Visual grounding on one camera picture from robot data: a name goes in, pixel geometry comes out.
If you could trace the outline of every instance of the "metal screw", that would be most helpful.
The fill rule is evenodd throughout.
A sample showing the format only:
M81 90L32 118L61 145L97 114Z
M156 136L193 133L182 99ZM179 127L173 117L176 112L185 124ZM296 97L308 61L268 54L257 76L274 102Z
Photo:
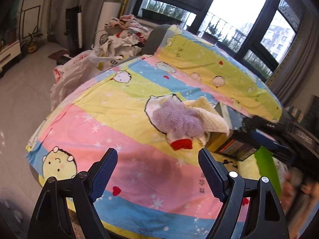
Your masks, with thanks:
M233 177L233 178L236 178L238 176L238 173L232 171L232 172L229 172L229 176Z
M79 177L80 178L84 178L84 177L86 177L87 176L87 172L85 172L85 171L82 171L82 172L79 172Z
M264 182L264 183L267 183L267 182L269 182L269 179L267 178L267 177L261 177L261 180Z
M47 179L48 183L53 183L55 181L55 178L54 177L49 177Z

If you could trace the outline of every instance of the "drawer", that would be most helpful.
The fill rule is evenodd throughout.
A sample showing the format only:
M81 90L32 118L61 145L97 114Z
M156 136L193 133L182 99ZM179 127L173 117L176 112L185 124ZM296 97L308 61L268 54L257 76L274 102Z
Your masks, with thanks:
M21 53L20 51L20 42L16 41L11 44L9 47L4 48L0 52L0 68L10 62L13 58L18 56Z

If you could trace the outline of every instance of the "bed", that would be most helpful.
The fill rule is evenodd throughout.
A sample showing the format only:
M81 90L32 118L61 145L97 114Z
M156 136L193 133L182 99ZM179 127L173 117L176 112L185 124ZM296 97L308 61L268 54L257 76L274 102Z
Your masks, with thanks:
M95 202L103 225L126 238L205 238L221 203L198 165L202 144L194 140L192 149L173 150L153 123L149 112L165 97L205 97L239 116L278 121L282 115L280 102L258 77L218 47L173 25L154 55L89 80L43 121L27 145L40 183L50 176L72 178L115 148L118 164ZM254 157L237 171L247 178L260 176ZM74 210L72 199L68 207ZM232 238L240 237L247 209L244 204Z

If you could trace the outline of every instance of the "white tile floor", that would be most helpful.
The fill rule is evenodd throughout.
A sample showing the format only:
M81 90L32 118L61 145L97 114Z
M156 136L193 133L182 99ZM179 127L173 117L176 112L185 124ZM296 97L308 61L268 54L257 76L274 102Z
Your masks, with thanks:
M41 191L25 158L25 146L50 113L56 61L47 56L60 49L47 43L0 79L0 199L21 209L25 229Z

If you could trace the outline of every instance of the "blue gripper pad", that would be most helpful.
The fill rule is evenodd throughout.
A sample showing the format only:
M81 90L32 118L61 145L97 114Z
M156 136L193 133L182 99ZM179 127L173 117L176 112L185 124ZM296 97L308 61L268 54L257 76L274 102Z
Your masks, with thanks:
M208 149L198 152L198 163L215 198L224 202L227 198L228 178Z
M110 148L98 163L100 164L99 170L92 180L92 191L89 195L93 203L96 199L102 197L105 187L111 178L117 164L117 151Z

